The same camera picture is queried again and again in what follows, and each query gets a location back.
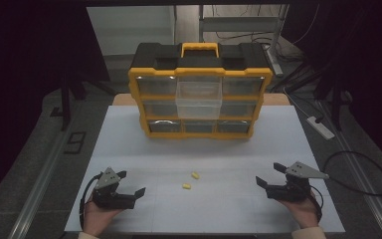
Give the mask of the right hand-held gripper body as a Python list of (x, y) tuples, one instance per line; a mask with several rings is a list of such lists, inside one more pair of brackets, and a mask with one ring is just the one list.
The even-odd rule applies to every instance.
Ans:
[(304, 201), (310, 195), (309, 180), (311, 178), (329, 178), (328, 174), (299, 161), (287, 166), (284, 175), (286, 177), (285, 185), (268, 184), (265, 189), (268, 198), (288, 202)]

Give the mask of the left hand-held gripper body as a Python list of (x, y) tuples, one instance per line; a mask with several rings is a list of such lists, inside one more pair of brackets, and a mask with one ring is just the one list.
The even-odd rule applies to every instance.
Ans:
[(116, 192), (119, 178), (111, 167), (108, 167), (97, 181), (93, 190), (93, 202), (103, 209), (133, 209), (135, 200), (126, 198), (126, 194)]

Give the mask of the clear plastic drawer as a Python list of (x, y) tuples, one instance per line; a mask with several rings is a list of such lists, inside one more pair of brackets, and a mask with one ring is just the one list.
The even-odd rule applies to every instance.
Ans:
[(181, 119), (217, 120), (222, 106), (220, 82), (179, 82), (175, 105)]

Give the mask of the person's right hand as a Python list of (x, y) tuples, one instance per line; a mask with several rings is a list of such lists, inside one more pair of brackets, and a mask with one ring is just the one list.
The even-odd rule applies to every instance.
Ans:
[(300, 202), (280, 200), (280, 204), (287, 208), (300, 229), (318, 227), (316, 207), (309, 199)]

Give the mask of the person's left hand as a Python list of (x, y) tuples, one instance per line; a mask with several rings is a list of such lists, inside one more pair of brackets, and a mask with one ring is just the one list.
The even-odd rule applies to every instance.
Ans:
[(86, 203), (83, 231), (99, 238), (121, 209), (101, 209), (91, 199)]

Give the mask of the white power strip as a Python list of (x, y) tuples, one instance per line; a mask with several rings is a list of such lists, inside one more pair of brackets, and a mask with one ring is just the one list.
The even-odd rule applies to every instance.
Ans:
[(324, 139), (330, 140), (334, 138), (334, 133), (328, 129), (321, 121), (316, 117), (310, 117), (306, 120)]

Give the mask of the black stand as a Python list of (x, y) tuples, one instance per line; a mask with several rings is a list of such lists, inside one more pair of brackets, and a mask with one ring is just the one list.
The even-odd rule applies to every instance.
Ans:
[(87, 82), (97, 89), (104, 91), (110, 96), (116, 96), (117, 91), (105, 84), (97, 81), (92, 76), (81, 72), (64, 73), (60, 80), (61, 107), (53, 108), (50, 117), (60, 117), (62, 119), (61, 131), (68, 129), (72, 120), (71, 114), (71, 94), (76, 100), (84, 100), (87, 96), (83, 82)]
[(340, 109), (342, 106), (347, 106), (351, 100), (344, 100), (344, 85), (341, 75), (338, 73), (322, 73), (320, 80), (314, 90), (314, 98), (316, 100), (325, 100), (328, 95), (331, 95), (330, 117), (333, 125), (338, 131), (341, 131), (340, 124)]

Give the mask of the grey power strip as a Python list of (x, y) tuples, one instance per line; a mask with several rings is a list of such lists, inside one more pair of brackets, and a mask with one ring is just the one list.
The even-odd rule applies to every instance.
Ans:
[(278, 62), (276, 53), (272, 49), (266, 50), (268, 59), (271, 63), (272, 69), (277, 77), (282, 77), (284, 75), (284, 72)]

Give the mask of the yellow and black organizer box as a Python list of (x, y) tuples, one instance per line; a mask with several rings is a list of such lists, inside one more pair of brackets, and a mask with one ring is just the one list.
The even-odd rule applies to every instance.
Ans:
[[(129, 89), (149, 137), (249, 138), (273, 71), (255, 43), (138, 45), (128, 71)], [(181, 119), (175, 105), (179, 82), (220, 82), (218, 119)]]

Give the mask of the white panel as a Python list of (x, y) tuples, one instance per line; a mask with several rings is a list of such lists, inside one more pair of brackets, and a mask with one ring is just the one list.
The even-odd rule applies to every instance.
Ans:
[(171, 6), (88, 7), (104, 56), (134, 54), (140, 43), (174, 43)]

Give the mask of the aluminium floor rail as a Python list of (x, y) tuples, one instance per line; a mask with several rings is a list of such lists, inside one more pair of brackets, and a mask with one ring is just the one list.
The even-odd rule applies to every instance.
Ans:
[(66, 131), (59, 132), (52, 144), (49, 154), (46, 156), (44, 165), (36, 178), (17, 220), (15, 221), (7, 239), (25, 239), (32, 225), (38, 208), (44, 198), (54, 170), (58, 163), (62, 148), (67, 140)]
[[(368, 179), (367, 173), (361, 167), (361, 164), (357, 161), (357, 157), (355, 152), (350, 147), (346, 138), (342, 134), (340, 130), (334, 125), (331, 118), (331, 111), (328, 108), (328, 103), (322, 103), (321, 101), (314, 101), (318, 107), (324, 113), (324, 119), (330, 124), (330, 128), (332, 132), (335, 134), (335, 138), (338, 142), (339, 148), (342, 150), (343, 155), (347, 159), (348, 167), (357, 183), (357, 185), (365, 191), (375, 193), (375, 189), (373, 188), (372, 182)], [(382, 231), (382, 196), (372, 196), (365, 195), (364, 196), (369, 208), (372, 211), (374, 218), (376, 219), (381, 231)]]

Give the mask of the grey metal frame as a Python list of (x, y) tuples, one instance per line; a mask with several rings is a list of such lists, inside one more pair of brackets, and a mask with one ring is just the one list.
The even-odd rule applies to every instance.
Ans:
[(274, 50), (280, 38), (286, 20), (289, 5), (281, 5), (277, 16), (217, 16), (215, 5), (212, 15), (204, 15), (204, 6), (199, 6), (199, 41), (204, 42), (205, 33), (238, 32), (237, 36), (221, 37), (222, 41), (241, 37), (271, 34), (269, 50)]

